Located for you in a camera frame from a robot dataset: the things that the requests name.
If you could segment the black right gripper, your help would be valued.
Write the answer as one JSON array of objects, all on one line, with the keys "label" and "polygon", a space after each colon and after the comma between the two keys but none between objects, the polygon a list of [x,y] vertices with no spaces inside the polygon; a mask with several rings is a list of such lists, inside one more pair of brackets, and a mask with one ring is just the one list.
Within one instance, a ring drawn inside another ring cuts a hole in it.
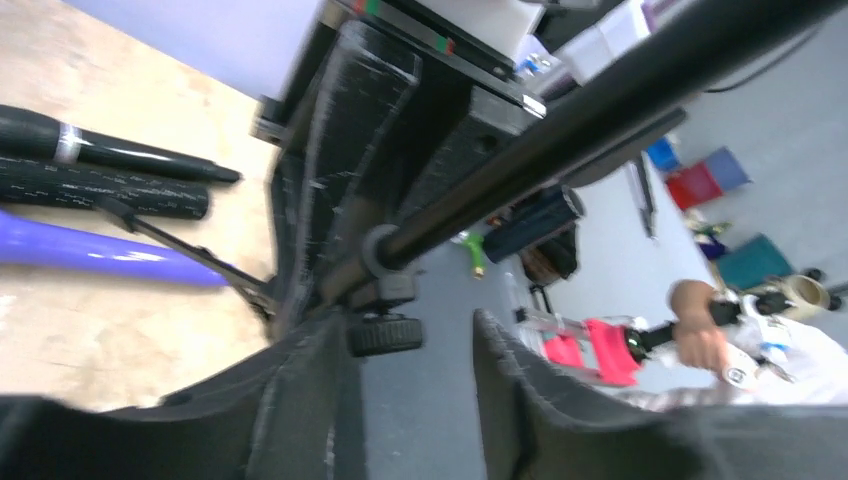
[{"label": "black right gripper", "polygon": [[346,225],[398,223],[434,204],[544,116],[514,74],[541,14],[520,1],[319,3],[254,123],[280,150],[269,337],[297,324],[344,253]]}]

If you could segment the black speckled condenser microphone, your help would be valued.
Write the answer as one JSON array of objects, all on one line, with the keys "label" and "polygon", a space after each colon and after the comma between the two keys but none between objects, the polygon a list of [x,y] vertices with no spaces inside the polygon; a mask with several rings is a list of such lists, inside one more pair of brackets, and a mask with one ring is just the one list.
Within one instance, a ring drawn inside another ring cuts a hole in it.
[{"label": "black speckled condenser microphone", "polygon": [[210,208],[206,187],[142,174],[89,167],[1,159],[5,203],[91,210],[98,199],[115,198],[138,213],[201,220]]}]

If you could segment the small black tripod stand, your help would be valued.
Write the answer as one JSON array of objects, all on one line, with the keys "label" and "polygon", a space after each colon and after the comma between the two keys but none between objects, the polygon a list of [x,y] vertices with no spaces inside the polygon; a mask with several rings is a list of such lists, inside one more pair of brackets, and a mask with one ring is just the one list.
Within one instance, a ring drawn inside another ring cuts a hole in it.
[{"label": "small black tripod stand", "polygon": [[[415,261],[460,231],[533,193],[650,143],[691,94],[841,10],[840,1],[696,1],[585,85],[551,105],[434,204],[398,223],[345,226],[344,253],[318,280],[297,324],[325,311],[346,318],[356,357],[417,349],[419,320],[396,313],[416,297]],[[110,197],[97,209],[222,274],[269,322],[269,281],[256,279],[141,220]]]}]

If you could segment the purple microphone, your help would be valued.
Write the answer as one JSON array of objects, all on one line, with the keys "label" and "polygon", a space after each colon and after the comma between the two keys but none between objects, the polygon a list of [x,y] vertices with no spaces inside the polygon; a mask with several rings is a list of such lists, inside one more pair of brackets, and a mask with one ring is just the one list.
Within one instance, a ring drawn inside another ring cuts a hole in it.
[{"label": "purple microphone", "polygon": [[196,287],[226,287],[225,278],[169,248],[1,213],[1,262]]}]

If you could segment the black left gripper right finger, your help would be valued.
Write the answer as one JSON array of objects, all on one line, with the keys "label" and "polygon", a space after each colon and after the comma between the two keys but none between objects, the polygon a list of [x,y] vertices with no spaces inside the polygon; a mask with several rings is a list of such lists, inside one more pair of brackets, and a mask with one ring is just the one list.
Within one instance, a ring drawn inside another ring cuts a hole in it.
[{"label": "black left gripper right finger", "polygon": [[843,407],[641,410],[555,371],[482,309],[473,315],[473,363],[491,479],[847,475]]}]

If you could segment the small dark grey microphone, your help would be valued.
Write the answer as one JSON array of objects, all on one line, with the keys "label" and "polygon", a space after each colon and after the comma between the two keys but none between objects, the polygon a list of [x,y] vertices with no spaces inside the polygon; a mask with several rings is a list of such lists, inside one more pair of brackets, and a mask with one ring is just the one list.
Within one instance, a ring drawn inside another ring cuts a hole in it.
[{"label": "small dark grey microphone", "polygon": [[242,179],[238,171],[210,160],[85,130],[5,104],[1,106],[1,154],[195,182],[235,184]]}]

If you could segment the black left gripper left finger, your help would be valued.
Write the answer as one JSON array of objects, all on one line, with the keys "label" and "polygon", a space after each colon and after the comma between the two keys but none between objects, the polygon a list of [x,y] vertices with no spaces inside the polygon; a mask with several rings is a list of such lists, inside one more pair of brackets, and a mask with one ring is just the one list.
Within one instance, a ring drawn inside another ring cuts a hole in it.
[{"label": "black left gripper left finger", "polygon": [[330,479],[346,318],[281,342],[153,408],[94,413],[1,400],[5,479]]}]

